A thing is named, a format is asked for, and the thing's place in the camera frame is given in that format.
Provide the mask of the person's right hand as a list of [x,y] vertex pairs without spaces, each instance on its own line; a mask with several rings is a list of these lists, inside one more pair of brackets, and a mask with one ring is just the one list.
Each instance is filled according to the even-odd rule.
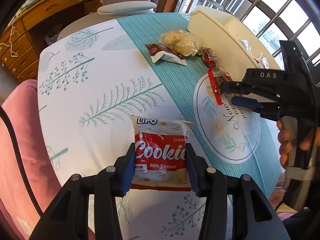
[[[293,149],[293,145],[290,141],[290,131],[285,129],[281,120],[277,121],[277,128],[279,129],[278,133],[278,141],[280,142],[280,164],[283,168],[287,166],[288,154]],[[305,137],[305,139],[300,143],[300,149],[303,151],[307,151],[311,147],[312,138],[314,131],[313,129],[309,132],[309,134]]]

